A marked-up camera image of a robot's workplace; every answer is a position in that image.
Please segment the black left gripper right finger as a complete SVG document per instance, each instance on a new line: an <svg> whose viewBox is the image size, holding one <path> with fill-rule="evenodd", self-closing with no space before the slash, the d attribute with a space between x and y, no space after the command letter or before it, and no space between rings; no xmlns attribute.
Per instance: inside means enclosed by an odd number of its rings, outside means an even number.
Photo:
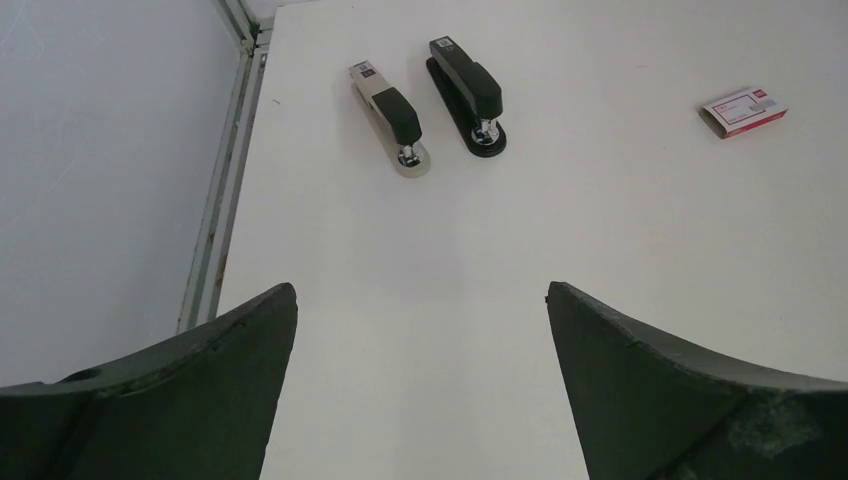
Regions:
<svg viewBox="0 0 848 480"><path fill-rule="evenodd" d="M546 306L593 479L843 479L847 386L733 358L578 288Z"/></svg>

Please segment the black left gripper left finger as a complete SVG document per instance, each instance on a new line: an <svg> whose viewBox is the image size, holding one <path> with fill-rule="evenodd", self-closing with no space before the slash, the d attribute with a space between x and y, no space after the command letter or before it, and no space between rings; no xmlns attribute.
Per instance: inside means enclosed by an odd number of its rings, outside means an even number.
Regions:
<svg viewBox="0 0 848 480"><path fill-rule="evenodd" d="M136 353L3 388L2 477L258 478L297 320L282 283Z"/></svg>

